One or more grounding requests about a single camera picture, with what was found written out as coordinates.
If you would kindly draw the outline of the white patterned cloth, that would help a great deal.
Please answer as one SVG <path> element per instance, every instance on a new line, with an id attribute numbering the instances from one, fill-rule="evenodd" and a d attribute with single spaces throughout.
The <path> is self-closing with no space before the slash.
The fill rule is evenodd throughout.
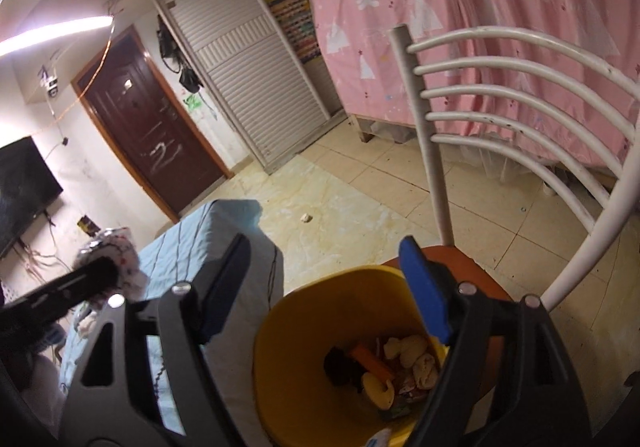
<path id="1" fill-rule="evenodd" d="M 116 293 L 128 301 L 140 301 L 149 283 L 149 277 L 140 268 L 140 259 L 128 227 L 100 230 L 77 252 L 73 268 L 84 267 L 100 257 L 106 257 L 117 267 L 116 283 L 88 300 L 93 311 L 100 311 L 106 301 Z"/>

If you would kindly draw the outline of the orange rectangular box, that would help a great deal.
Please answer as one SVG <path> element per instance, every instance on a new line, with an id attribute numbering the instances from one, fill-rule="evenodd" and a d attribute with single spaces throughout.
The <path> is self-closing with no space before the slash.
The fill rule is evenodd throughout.
<path id="1" fill-rule="evenodd" d="M 355 359 L 357 363 L 366 369 L 371 375 L 380 380 L 382 383 L 392 381 L 394 378 L 394 372 L 387 367 L 386 363 L 383 363 L 381 359 L 378 359 L 366 346 L 357 344 L 348 351 L 348 355 Z"/>

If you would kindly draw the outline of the yellow plastic trash bin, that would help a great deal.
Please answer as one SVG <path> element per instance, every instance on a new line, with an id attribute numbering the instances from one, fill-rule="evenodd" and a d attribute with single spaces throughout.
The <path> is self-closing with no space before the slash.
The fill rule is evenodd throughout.
<path id="1" fill-rule="evenodd" d="M 366 346 L 394 372 L 382 411 L 363 393 Z M 423 326 L 398 269 L 364 266 L 297 289 L 269 311 L 254 347 L 258 417 L 277 446 L 364 446 L 382 431 L 407 445 L 448 349 Z"/>

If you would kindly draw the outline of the white metal chair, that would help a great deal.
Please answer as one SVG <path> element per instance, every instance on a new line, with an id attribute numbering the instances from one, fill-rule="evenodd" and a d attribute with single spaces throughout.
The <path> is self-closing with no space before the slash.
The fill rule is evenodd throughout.
<path id="1" fill-rule="evenodd" d="M 639 371 L 638 43 L 499 25 L 417 40 L 400 24 L 388 37 L 443 245 L 454 243 L 447 148 L 506 159 L 558 198 L 533 240 L 564 263 L 540 293 L 591 409 L 614 411 Z"/>

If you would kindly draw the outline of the light blue bed sheet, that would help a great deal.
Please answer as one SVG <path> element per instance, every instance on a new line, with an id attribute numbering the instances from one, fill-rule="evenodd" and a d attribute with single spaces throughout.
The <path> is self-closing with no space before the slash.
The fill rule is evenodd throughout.
<path id="1" fill-rule="evenodd" d="M 108 302 L 78 358 L 65 446 L 267 446 L 253 391 L 258 328 L 283 295 L 283 255 L 254 200 L 209 204 L 206 252 L 145 300 Z"/>

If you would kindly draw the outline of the dark brown door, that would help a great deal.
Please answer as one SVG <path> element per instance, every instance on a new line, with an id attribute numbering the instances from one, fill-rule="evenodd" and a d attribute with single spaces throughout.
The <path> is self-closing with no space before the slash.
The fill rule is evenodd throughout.
<path id="1" fill-rule="evenodd" d="M 108 147 L 171 222 L 232 177 L 132 26 L 72 86 Z"/>

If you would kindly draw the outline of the fluorescent ceiling light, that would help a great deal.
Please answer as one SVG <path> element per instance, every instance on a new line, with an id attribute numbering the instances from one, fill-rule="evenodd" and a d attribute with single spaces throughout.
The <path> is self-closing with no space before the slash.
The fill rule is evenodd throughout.
<path id="1" fill-rule="evenodd" d="M 0 43 L 0 56 L 4 57 L 22 49 L 50 42 L 50 40 L 58 40 L 70 35 L 109 28 L 113 21 L 114 18 L 112 16 L 96 16 L 43 25 L 40 28 L 28 30 L 7 40 L 2 40 Z"/>

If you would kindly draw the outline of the black bags on hook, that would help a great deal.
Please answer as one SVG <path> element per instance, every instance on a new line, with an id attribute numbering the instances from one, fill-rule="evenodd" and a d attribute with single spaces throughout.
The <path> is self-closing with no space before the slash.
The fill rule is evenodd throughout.
<path id="1" fill-rule="evenodd" d="M 184 58 L 180 47 L 159 14 L 157 15 L 156 36 L 158 48 L 160 48 L 160 58 L 163 60 L 164 66 L 173 74 L 178 75 L 179 83 L 190 94 L 198 94 L 203 83 Z"/>

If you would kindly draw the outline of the white slatted wardrobe door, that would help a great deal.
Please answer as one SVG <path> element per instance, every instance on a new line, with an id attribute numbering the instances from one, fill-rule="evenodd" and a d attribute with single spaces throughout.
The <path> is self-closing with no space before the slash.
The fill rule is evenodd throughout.
<path id="1" fill-rule="evenodd" d="M 198 77 L 272 173 L 331 117 L 264 0 L 155 0 Z"/>

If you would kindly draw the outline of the pink tree-print curtain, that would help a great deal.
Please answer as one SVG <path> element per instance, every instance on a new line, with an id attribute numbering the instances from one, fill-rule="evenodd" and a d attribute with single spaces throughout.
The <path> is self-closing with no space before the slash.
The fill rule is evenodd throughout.
<path id="1" fill-rule="evenodd" d="M 310 0 L 322 56 L 344 109 L 360 118 L 413 126 L 388 32 L 405 23 L 413 40 L 472 26 L 501 25 L 559 37 L 639 78 L 639 0 Z M 518 40 L 468 40 L 420 54 L 421 64 L 473 56 L 503 56 L 537 61 L 594 90 L 631 124 L 638 118 L 633 100 L 606 78 L 546 48 Z M 426 77 L 428 88 L 495 84 L 536 96 L 574 116 L 625 160 L 626 138 L 576 95 L 528 73 L 464 69 Z M 604 162 L 574 134 L 533 108 L 510 99 L 462 95 L 432 100 L 434 111 L 485 111 L 513 118 L 539 130 L 587 166 Z"/>

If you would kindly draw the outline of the black wall television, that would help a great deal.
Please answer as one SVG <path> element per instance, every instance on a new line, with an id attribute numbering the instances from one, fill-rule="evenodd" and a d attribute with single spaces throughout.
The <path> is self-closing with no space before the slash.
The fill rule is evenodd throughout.
<path id="1" fill-rule="evenodd" d="M 1 148 L 0 245 L 6 257 L 32 222 L 63 192 L 32 137 Z"/>

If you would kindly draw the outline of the colourful wall chart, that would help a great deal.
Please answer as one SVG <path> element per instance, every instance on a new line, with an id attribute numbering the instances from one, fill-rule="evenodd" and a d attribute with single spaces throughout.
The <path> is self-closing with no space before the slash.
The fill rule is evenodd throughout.
<path id="1" fill-rule="evenodd" d="M 270 0 L 268 6 L 301 63 L 321 55 L 309 0 Z"/>

